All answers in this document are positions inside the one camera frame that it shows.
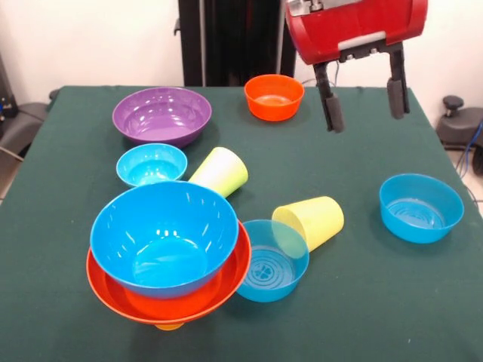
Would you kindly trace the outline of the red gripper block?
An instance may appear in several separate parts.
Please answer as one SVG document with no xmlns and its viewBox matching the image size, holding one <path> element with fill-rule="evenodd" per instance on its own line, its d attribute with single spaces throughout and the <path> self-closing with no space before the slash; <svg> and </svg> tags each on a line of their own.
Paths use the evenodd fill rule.
<svg viewBox="0 0 483 362">
<path fill-rule="evenodd" d="M 329 132 L 343 132 L 345 123 L 340 100 L 331 90 L 326 62 L 376 41 L 392 44 L 391 77 L 387 82 L 392 117 L 402 119 L 410 112 L 402 41 L 423 32 L 427 1 L 286 1 L 285 10 L 297 52 L 305 64 L 314 64 Z"/>
</svg>

